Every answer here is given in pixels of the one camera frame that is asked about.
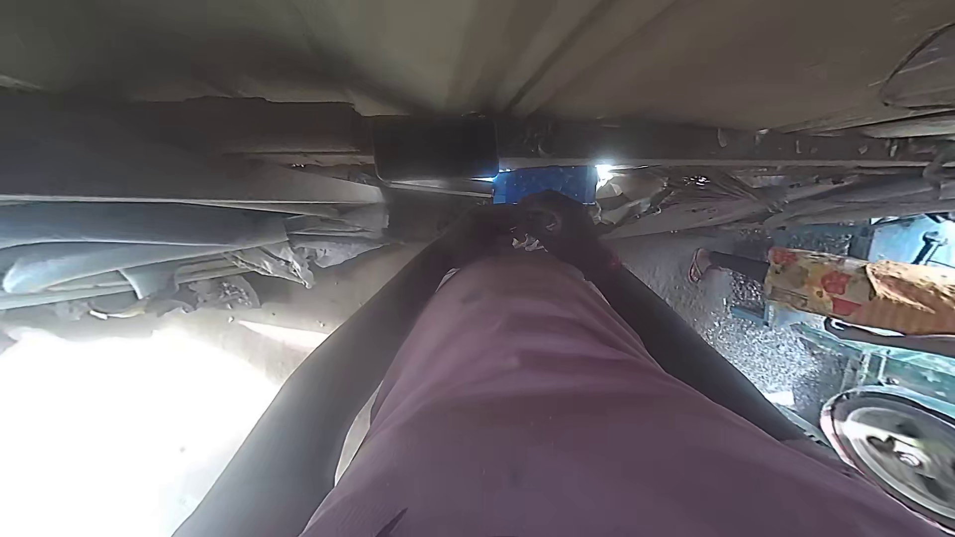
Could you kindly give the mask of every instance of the dirt ground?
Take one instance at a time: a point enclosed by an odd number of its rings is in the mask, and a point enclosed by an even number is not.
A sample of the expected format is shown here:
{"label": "dirt ground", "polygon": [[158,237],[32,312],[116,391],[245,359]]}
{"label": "dirt ground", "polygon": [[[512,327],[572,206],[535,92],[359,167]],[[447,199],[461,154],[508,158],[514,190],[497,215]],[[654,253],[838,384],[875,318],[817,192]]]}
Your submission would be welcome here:
{"label": "dirt ground", "polygon": [[663,297],[717,351],[764,394],[791,392],[794,409],[817,422],[824,400],[838,391],[843,364],[811,350],[785,328],[732,316],[733,305],[758,301],[761,284],[744,276],[709,271],[699,284],[687,278],[699,247],[757,258],[771,241],[737,233],[684,232],[633,237],[613,243],[624,264]]}

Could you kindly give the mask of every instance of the sandal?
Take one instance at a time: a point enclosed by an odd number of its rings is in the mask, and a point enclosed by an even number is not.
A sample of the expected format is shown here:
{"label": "sandal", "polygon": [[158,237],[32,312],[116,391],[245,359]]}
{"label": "sandal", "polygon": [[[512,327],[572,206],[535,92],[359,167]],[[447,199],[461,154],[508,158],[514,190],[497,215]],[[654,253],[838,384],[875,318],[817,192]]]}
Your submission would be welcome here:
{"label": "sandal", "polygon": [[697,264],[702,251],[704,251],[704,248],[697,248],[693,253],[693,260],[690,261],[690,271],[687,273],[687,279],[693,284],[698,284],[703,279],[703,270],[700,270],[700,266]]}

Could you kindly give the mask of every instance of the foot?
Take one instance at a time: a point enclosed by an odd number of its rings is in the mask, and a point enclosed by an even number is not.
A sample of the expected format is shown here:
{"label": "foot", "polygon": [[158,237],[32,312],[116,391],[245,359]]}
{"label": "foot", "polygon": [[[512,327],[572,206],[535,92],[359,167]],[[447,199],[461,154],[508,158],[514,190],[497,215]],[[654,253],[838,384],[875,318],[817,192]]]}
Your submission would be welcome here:
{"label": "foot", "polygon": [[710,269],[710,251],[705,248],[697,248],[693,253],[693,260],[690,262],[690,273],[687,277],[694,284],[703,279],[703,274]]}

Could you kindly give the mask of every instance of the hand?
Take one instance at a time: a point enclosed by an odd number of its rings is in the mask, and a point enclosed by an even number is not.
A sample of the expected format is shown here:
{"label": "hand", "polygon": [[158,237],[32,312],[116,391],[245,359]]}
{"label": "hand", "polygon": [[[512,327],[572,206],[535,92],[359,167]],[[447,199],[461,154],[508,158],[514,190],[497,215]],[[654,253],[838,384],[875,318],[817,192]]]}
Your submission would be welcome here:
{"label": "hand", "polygon": [[494,253],[510,242],[518,223],[513,205],[480,205],[454,221],[428,248],[438,252],[451,268],[460,269],[476,259]]}
{"label": "hand", "polygon": [[588,279],[619,266],[617,257],[597,239],[587,208],[554,190],[531,194],[518,203],[518,231],[528,233],[558,259]]}

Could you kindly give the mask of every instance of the blue panel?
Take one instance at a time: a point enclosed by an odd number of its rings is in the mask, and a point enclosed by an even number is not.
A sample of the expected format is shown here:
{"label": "blue panel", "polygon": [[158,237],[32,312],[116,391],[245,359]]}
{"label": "blue panel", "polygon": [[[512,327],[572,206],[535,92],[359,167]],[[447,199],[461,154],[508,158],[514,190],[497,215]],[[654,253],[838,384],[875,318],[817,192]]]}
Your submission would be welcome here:
{"label": "blue panel", "polygon": [[544,190],[557,190],[582,204],[593,204],[597,196],[597,168],[546,166],[501,172],[494,179],[494,203],[516,204],[524,196]]}

